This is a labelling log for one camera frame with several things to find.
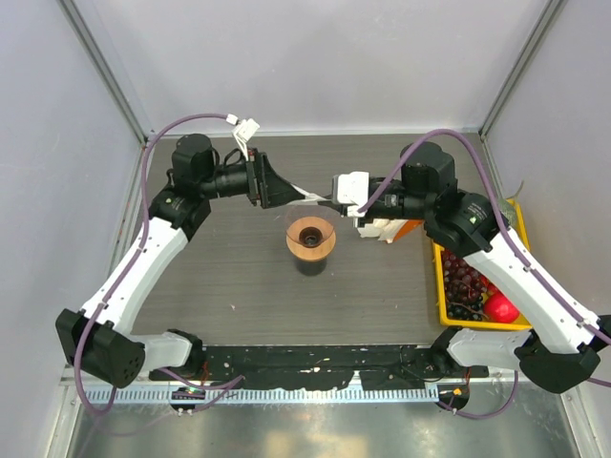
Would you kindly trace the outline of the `white paper sheet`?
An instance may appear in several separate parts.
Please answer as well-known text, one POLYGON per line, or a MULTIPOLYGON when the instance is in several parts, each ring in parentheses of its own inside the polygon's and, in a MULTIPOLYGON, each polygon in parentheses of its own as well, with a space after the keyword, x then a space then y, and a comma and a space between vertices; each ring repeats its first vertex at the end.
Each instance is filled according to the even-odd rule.
POLYGON ((305 202, 331 202, 331 197, 323 197, 316 193, 308 192, 295 184, 291 186, 303 197, 305 202))

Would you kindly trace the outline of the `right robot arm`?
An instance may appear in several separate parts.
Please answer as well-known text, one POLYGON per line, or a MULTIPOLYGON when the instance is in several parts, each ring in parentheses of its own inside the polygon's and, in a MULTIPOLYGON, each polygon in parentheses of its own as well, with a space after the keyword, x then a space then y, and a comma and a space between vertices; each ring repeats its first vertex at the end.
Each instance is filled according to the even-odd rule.
POLYGON ((452 327, 435 341, 433 368, 495 366, 563 393, 589 380, 610 344, 610 319, 582 306, 543 268, 500 213, 495 198, 459 189, 453 157, 433 142, 406 147, 386 178, 332 180, 331 200, 353 219, 415 219, 426 235, 491 281, 529 322, 503 332, 452 327))

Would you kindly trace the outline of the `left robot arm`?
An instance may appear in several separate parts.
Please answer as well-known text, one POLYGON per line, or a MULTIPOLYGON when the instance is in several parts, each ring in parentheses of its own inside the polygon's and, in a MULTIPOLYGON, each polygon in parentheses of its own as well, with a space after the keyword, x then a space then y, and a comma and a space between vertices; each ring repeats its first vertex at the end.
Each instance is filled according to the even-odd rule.
POLYGON ((152 199, 125 257, 79 310, 65 309, 55 322, 67 362, 115 388, 143 370, 171 367, 185 380, 202 373, 197 337, 177 330, 135 336, 132 329, 163 271, 210 215, 211 200, 245 196, 267 209, 306 199, 256 149, 221 157, 208 136, 192 134, 177 141, 171 159, 168 182, 152 199))

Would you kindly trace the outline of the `white coffee filter stack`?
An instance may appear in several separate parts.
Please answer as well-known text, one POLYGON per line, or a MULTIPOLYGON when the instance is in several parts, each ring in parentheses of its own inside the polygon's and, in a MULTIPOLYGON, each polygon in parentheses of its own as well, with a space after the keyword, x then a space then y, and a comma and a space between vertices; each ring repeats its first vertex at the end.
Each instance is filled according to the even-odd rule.
POLYGON ((385 243, 393 243, 400 230, 406 224, 405 219, 357 219, 355 227, 363 239, 377 239, 385 243))

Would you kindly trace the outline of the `dark red grape bunch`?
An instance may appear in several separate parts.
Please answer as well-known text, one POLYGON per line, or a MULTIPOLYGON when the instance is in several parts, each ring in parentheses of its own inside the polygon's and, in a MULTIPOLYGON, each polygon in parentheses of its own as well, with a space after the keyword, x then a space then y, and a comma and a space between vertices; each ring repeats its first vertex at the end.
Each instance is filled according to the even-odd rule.
POLYGON ((444 303, 449 319, 483 322, 487 282, 467 262, 449 250, 441 252, 444 303))

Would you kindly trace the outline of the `green netted melon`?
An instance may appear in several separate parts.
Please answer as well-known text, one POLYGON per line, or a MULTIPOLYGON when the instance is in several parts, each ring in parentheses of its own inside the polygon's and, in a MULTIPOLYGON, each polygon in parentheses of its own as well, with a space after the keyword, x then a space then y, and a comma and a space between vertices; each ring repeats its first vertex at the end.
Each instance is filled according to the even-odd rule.
POLYGON ((508 221, 508 223, 516 227, 517 225, 517 212, 516 208, 506 199, 500 199, 498 201, 498 208, 501 215, 508 221))

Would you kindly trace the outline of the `red pepper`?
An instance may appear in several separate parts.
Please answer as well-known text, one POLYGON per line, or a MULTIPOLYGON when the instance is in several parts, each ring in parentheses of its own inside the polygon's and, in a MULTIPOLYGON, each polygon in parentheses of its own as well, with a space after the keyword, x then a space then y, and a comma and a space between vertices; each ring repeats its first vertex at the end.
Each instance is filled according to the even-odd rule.
POLYGON ((500 292, 485 301, 483 312, 489 321, 495 323, 513 323, 520 315, 517 308, 500 292))

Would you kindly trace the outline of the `yellow plastic tray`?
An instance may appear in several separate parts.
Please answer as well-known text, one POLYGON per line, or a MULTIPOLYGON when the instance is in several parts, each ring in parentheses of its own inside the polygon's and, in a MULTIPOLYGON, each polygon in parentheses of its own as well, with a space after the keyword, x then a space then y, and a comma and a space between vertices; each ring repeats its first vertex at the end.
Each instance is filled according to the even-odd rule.
MULTIPOLYGON (((515 228, 518 237, 527 249, 530 249, 530 243, 528 241, 526 226, 524 218, 522 216, 521 207, 515 199, 508 198, 507 202, 511 205, 516 212, 516 222, 512 223, 515 228)), ((526 318, 519 315, 512 323, 499 323, 491 322, 487 320, 473 321, 473 320, 459 320, 451 318, 448 314, 448 302, 444 290, 443 272, 442 272, 442 254, 444 248, 440 245, 433 243, 433 264, 436 281, 436 292, 438 296, 438 311, 440 323, 444 326, 463 326, 473 329, 488 329, 494 331, 521 331, 530 329, 531 325, 528 323, 526 318)))

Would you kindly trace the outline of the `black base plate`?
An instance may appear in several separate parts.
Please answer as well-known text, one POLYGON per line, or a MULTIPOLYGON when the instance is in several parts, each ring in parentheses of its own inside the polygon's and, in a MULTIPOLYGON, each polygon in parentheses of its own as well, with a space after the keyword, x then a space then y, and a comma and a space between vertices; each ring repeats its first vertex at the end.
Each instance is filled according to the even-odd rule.
POLYGON ((314 346, 209 346, 190 373, 181 377, 212 385, 242 376, 240 388, 272 390, 345 389, 358 375, 365 390, 422 387, 443 378, 489 376, 486 366, 460 367, 412 344, 314 346))

